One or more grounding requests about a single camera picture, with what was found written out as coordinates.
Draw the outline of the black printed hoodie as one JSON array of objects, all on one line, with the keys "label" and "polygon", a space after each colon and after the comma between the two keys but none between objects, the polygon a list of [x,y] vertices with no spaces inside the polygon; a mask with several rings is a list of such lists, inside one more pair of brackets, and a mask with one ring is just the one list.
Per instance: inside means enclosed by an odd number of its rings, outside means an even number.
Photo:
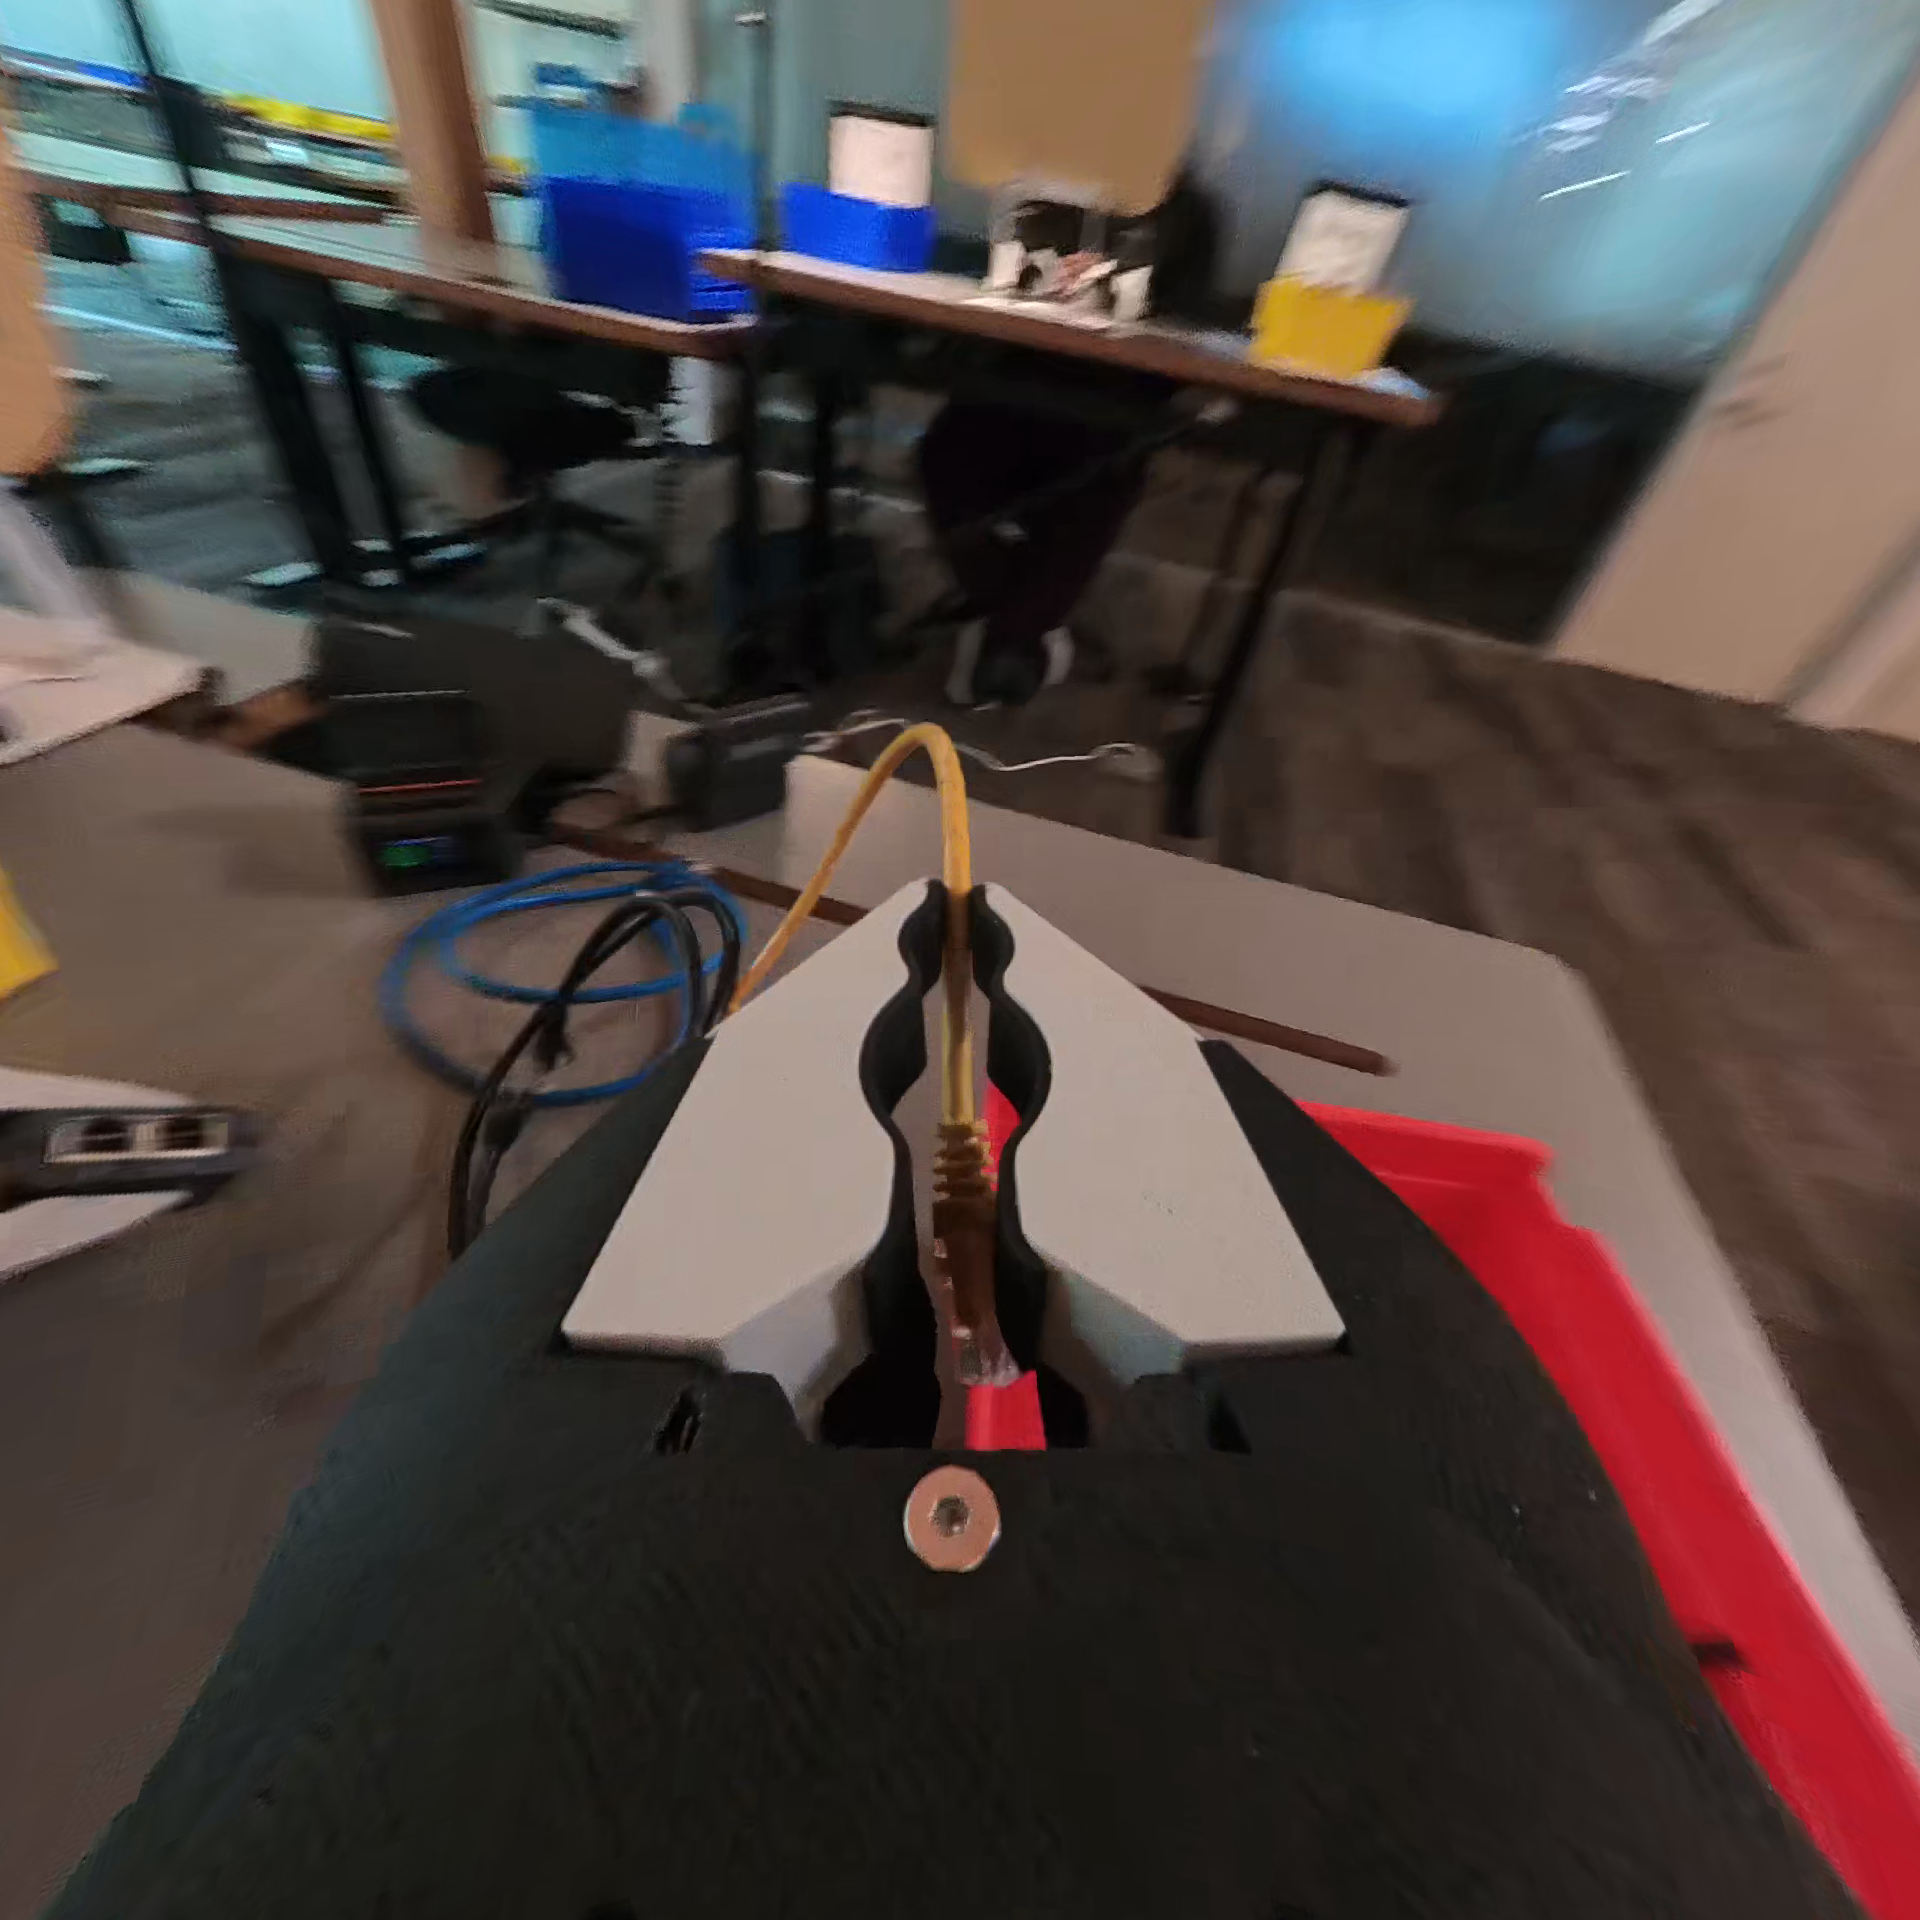
[{"label": "black printed hoodie", "polygon": [[1080,324],[1196,323],[1212,298],[1218,246],[1218,205],[1189,161],[1139,212],[1063,189],[1012,190],[992,214],[979,292]]}]

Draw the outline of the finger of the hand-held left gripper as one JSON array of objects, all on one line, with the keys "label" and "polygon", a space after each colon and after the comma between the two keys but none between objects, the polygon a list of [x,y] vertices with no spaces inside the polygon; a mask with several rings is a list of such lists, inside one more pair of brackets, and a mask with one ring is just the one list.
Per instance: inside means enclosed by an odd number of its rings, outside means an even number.
[{"label": "finger of the hand-held left gripper", "polygon": [[165,1110],[165,1093],[99,1077],[3,1066],[0,1080],[2,1115]]},{"label": "finger of the hand-held left gripper", "polygon": [[52,1196],[2,1212],[2,1283],[129,1234],[178,1211],[186,1192]]}]

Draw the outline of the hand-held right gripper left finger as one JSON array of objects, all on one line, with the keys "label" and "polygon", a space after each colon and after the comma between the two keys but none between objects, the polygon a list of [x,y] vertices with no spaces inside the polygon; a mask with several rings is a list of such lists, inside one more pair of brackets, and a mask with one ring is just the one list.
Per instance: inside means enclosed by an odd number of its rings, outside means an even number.
[{"label": "hand-held right gripper left finger", "polygon": [[942,911],[934,880],[902,886],[720,1022],[563,1315],[570,1349],[769,1380],[858,1364],[858,1275],[900,1190],[900,1099],[862,1088],[860,1050],[897,995],[922,1043],[910,944],[942,946]]}]

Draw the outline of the black battery charger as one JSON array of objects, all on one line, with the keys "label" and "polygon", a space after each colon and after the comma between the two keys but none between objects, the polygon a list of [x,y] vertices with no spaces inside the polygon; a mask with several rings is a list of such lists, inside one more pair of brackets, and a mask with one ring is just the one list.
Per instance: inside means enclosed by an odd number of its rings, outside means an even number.
[{"label": "black battery charger", "polygon": [[718,711],[661,749],[666,801],[691,833],[722,833],[780,812],[788,767],[804,754],[811,705],[774,694]]}]

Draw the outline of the low blue plastic bin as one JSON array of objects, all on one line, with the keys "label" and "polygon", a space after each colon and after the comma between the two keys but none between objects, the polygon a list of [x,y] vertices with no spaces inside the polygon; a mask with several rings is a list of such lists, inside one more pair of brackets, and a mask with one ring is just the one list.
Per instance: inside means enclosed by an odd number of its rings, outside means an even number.
[{"label": "low blue plastic bin", "polygon": [[940,235],[931,205],[883,205],[818,183],[780,184],[780,250],[868,274],[920,277]]}]

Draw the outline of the white door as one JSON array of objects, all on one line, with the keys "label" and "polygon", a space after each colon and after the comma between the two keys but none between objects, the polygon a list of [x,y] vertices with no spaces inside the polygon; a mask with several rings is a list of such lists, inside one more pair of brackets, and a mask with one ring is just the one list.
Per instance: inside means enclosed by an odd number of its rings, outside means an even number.
[{"label": "white door", "polygon": [[1915,79],[1547,654],[1915,745]]}]

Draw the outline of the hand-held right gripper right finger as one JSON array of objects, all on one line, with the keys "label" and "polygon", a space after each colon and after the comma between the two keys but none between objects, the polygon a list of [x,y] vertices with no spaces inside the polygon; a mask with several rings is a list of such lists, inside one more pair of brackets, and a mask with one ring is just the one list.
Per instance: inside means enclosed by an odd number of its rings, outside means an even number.
[{"label": "hand-held right gripper right finger", "polygon": [[1014,1360],[1143,1380],[1345,1326],[1191,1031],[1000,884],[971,904],[992,1315]]}]

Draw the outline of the black office chair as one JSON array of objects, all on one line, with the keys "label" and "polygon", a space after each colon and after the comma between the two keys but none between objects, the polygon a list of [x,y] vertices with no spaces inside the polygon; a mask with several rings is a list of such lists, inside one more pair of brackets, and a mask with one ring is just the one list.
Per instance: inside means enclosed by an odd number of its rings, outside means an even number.
[{"label": "black office chair", "polygon": [[637,468],[664,458],[666,444],[644,441],[624,406],[572,395],[539,377],[459,364],[418,375],[401,397],[443,441],[488,456],[496,466],[505,499],[469,519],[464,534],[488,546],[529,540],[538,602],[562,598],[563,553],[572,537],[636,562],[622,594],[640,594],[661,578],[666,559],[655,532],[562,490],[563,477],[583,468]]}]

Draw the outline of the framed tag sign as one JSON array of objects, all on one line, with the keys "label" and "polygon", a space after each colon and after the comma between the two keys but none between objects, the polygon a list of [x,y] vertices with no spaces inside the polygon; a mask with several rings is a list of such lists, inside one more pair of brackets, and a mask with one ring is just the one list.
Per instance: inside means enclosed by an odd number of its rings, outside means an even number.
[{"label": "framed tag sign", "polygon": [[837,100],[826,114],[828,193],[873,207],[934,205],[937,122],[908,108]]},{"label": "framed tag sign", "polygon": [[1409,218],[1411,203],[1404,196],[1318,181],[1294,212],[1275,277],[1370,296],[1380,291]]}]

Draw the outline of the red plastic bin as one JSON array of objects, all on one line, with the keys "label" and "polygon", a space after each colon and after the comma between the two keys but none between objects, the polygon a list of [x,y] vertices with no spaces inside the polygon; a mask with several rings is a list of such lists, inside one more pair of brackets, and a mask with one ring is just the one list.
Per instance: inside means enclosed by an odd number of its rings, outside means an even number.
[{"label": "red plastic bin", "polygon": [[[1172,1375],[1180,1437],[1067,1470],[1015,1641],[1139,1654],[1173,1841],[1225,1917],[1915,1917],[1915,1762],[1547,1153],[1300,1108],[1206,1047],[1345,1334]],[[1143,1467],[1123,1519],[1121,1469]]]}]

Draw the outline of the tall blue bin stack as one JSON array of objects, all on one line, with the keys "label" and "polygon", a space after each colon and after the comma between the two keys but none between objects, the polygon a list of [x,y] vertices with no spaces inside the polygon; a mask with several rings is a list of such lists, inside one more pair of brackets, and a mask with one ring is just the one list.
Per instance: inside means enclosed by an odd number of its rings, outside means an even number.
[{"label": "tall blue bin stack", "polygon": [[710,250],[754,241],[754,170],[727,108],[690,103],[667,122],[610,108],[529,108],[539,256],[555,296],[672,324],[749,312]]}]

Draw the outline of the black ethernet splitter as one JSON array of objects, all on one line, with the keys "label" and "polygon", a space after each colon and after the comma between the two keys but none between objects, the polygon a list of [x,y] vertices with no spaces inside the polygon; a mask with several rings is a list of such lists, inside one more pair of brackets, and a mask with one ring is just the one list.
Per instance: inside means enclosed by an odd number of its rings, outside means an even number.
[{"label": "black ethernet splitter", "polygon": [[232,1108],[9,1108],[2,1211],[122,1196],[201,1204],[258,1163],[264,1141],[264,1125]]}]

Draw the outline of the wooden pillar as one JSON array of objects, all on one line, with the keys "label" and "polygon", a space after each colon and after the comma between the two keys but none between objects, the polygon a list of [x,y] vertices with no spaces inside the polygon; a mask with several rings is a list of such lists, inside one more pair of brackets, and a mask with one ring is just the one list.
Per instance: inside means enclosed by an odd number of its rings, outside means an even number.
[{"label": "wooden pillar", "polygon": [[405,203],[446,242],[494,245],[489,168],[459,3],[370,3]]}]

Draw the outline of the labelled wooden board stand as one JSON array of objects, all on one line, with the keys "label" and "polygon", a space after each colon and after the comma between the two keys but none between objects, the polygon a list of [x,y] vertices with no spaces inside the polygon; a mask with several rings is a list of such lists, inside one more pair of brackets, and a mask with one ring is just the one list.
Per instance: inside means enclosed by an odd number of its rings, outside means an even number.
[{"label": "labelled wooden board stand", "polygon": [[67,357],[44,310],[46,274],[36,200],[2,134],[2,475],[34,477],[59,465],[74,439]]}]

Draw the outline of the yellow plastic bin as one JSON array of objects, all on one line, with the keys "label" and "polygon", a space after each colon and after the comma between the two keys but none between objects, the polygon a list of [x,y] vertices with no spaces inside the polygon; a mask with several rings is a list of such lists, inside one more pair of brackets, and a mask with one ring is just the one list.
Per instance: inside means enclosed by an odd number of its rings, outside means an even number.
[{"label": "yellow plastic bin", "polygon": [[2,1004],[58,975],[58,961],[23,903],[2,872],[0,880],[0,996]]}]

